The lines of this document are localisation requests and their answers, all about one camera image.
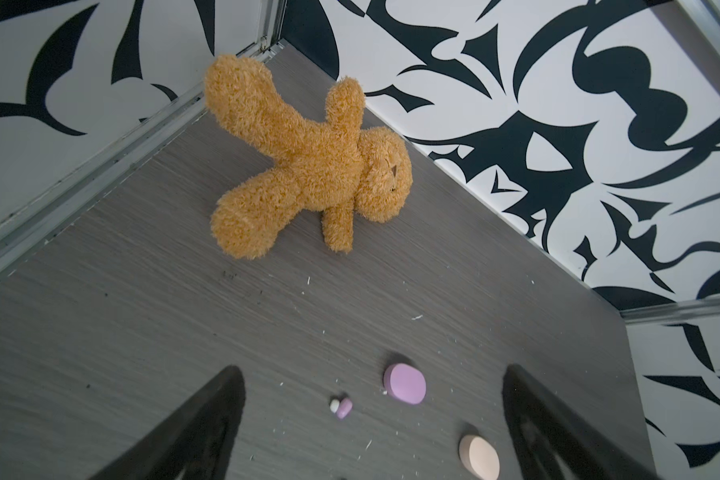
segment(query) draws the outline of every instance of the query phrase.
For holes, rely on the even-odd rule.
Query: floor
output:
[[[292,47],[269,67],[319,120],[331,79]],[[305,212],[235,261],[209,216],[269,161],[209,115],[189,127],[0,284],[0,479],[86,478],[228,364],[248,398],[234,478],[470,478],[470,426],[520,478],[500,400],[513,362],[652,466],[615,310],[410,151],[405,208],[357,218],[351,254]],[[395,355],[426,376],[420,406],[382,394]]]

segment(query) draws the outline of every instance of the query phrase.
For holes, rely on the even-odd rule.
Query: wall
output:
[[[626,331],[659,475],[720,479],[720,317]]]
[[[0,223],[257,40],[260,0],[0,0]]]
[[[283,31],[617,308],[720,293],[720,66],[674,4],[289,0]]]

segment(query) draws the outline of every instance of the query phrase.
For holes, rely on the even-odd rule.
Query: teddy bear head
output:
[[[355,193],[355,210],[374,222],[396,216],[411,192],[411,159],[402,138],[388,128],[360,131],[360,155],[368,162]]]

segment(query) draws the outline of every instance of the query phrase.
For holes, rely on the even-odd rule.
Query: small purple piece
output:
[[[393,398],[416,405],[427,394],[424,375],[410,365],[395,363],[384,372],[384,388]]]
[[[349,411],[352,410],[352,400],[344,398],[341,403],[338,404],[338,410],[336,410],[336,417],[339,420],[343,420],[344,417],[349,415]]]

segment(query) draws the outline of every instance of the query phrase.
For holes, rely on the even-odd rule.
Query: teddy bear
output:
[[[360,129],[365,95],[355,79],[328,92],[323,122],[283,101],[272,73],[251,58],[219,56],[206,72],[205,95],[222,128],[274,163],[219,199],[211,231],[225,253],[266,254],[301,210],[322,212],[326,244],[348,253],[355,211],[386,222],[403,207],[413,182],[404,141],[387,128]]]

